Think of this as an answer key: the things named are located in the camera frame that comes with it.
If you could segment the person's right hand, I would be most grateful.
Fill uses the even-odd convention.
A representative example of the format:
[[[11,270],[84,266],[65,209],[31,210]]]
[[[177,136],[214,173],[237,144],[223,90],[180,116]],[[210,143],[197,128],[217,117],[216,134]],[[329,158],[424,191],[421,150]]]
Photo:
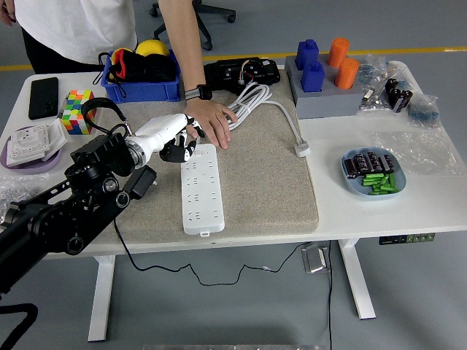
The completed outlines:
[[[12,26],[13,23],[16,23],[14,0],[1,0],[0,10],[0,20],[3,24]]]

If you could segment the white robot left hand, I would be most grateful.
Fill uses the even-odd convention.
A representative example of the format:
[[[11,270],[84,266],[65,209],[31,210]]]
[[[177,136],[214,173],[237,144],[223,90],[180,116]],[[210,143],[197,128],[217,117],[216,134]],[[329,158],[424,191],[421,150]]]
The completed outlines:
[[[126,139],[133,151],[135,165],[146,165],[155,152],[159,152],[161,158],[168,162],[186,162],[196,148],[196,141],[187,144],[188,125],[193,126],[200,137],[204,137],[199,123],[184,113],[154,117],[144,124]]]

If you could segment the person's left hand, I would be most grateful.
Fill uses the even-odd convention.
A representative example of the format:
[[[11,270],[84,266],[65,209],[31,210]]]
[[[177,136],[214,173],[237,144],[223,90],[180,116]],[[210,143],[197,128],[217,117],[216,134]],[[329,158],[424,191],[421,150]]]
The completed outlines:
[[[231,109],[215,101],[193,98],[187,101],[185,114],[198,122],[213,145],[222,149],[228,148],[231,141],[229,120],[233,123],[238,121]]]

